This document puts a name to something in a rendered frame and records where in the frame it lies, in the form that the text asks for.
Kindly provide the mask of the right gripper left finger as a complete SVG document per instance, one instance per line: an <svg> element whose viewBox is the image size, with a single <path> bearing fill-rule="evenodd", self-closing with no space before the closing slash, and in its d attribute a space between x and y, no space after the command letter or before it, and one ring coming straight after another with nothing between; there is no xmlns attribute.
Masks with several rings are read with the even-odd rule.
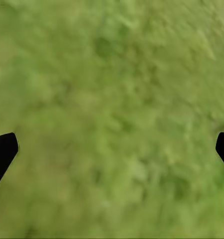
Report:
<svg viewBox="0 0 224 239"><path fill-rule="evenodd" d="M18 152L16 136L13 132L0 136L0 180Z"/></svg>

